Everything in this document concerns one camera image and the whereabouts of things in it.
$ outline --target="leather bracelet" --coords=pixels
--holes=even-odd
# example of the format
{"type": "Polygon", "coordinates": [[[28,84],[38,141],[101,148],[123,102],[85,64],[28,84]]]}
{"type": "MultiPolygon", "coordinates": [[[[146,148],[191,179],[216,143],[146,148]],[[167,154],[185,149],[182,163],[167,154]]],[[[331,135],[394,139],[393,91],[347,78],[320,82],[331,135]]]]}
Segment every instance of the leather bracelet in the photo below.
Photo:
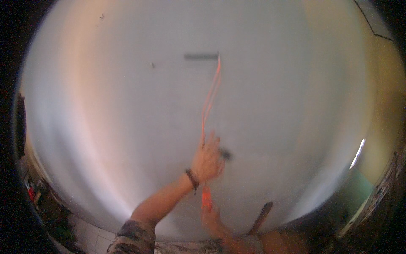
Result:
{"type": "Polygon", "coordinates": [[[187,170],[185,170],[185,173],[188,175],[190,181],[193,184],[193,188],[194,188],[194,194],[196,195],[196,191],[197,191],[197,187],[199,187],[199,180],[197,179],[197,177],[193,174],[192,170],[190,168],[188,168],[187,170]]]}

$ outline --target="orange handle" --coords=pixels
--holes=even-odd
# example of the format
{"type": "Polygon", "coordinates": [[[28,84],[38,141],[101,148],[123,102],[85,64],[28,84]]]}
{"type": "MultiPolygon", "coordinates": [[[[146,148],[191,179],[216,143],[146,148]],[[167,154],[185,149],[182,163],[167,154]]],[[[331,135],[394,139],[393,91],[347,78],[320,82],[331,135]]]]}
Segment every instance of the orange handle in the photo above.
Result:
{"type": "Polygon", "coordinates": [[[203,187],[202,193],[202,209],[203,207],[208,207],[212,210],[212,194],[210,193],[210,188],[208,186],[203,187]]]}

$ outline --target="orange cable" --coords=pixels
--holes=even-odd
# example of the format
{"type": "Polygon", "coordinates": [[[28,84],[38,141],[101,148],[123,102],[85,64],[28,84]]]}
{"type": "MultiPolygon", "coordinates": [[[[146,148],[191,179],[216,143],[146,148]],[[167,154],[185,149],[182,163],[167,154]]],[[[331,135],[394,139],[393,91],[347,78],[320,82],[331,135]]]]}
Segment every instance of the orange cable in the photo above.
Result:
{"type": "Polygon", "coordinates": [[[203,105],[203,110],[202,110],[202,136],[204,136],[204,127],[205,127],[205,122],[210,114],[210,110],[213,107],[213,101],[214,98],[217,94],[218,87],[220,86],[221,83],[221,61],[220,61],[220,55],[217,58],[217,70],[216,74],[214,75],[213,78],[213,83],[210,87],[209,93],[207,94],[206,100],[203,105]]]}

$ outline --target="light fixture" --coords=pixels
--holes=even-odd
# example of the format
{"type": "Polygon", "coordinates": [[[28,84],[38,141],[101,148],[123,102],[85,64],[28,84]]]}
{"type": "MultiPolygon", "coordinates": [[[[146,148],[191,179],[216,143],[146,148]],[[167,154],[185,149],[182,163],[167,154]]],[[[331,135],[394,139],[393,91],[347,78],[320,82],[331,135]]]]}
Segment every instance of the light fixture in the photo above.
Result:
{"type": "Polygon", "coordinates": [[[350,169],[355,165],[355,163],[356,163],[356,161],[357,161],[357,159],[358,159],[359,154],[361,153],[361,150],[362,150],[362,147],[364,146],[364,144],[365,144],[365,139],[363,139],[363,140],[361,141],[361,144],[359,145],[358,151],[356,152],[356,155],[355,155],[355,157],[354,157],[354,160],[351,162],[350,169]]]}

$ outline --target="tiled floor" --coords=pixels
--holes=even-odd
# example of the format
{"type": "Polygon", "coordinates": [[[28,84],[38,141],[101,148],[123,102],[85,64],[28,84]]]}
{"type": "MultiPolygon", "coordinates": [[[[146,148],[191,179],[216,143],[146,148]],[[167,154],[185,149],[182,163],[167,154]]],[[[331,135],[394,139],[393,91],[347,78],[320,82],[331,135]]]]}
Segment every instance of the tiled floor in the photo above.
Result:
{"type": "Polygon", "coordinates": [[[68,218],[69,224],[78,240],[76,245],[87,254],[105,254],[108,246],[113,242],[116,234],[100,229],[74,214],[68,218]]]}

